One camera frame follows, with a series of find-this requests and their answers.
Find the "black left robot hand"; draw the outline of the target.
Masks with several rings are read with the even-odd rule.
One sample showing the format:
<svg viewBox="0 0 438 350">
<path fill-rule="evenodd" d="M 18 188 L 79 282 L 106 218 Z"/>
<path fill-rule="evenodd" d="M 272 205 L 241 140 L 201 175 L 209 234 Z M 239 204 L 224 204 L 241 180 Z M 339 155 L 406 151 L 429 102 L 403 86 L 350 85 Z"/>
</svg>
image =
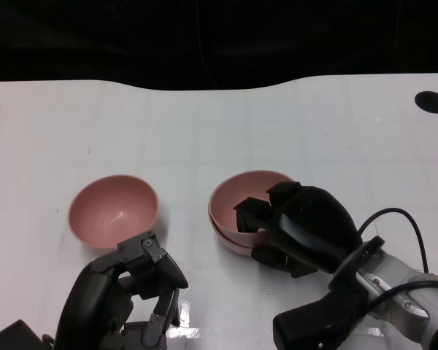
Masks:
<svg viewBox="0 0 438 350">
<path fill-rule="evenodd" d="M 120 242 L 77 277 L 58 323 L 54 349 L 165 349 L 180 324 L 188 282 L 149 230 Z"/>
</svg>

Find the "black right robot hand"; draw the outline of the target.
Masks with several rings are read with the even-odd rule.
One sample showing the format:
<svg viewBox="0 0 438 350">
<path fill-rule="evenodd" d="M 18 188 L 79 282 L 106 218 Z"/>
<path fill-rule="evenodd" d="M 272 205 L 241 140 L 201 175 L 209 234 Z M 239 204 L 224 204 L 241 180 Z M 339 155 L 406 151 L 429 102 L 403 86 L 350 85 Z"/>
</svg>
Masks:
<svg viewBox="0 0 438 350">
<path fill-rule="evenodd" d="M 259 263 L 294 278 L 334 273 L 362 244 L 352 217 L 328 191 L 279 182 L 266 193 L 268 201 L 248 197 L 234 207 L 240 232 L 265 234 L 251 251 Z"/>
</svg>

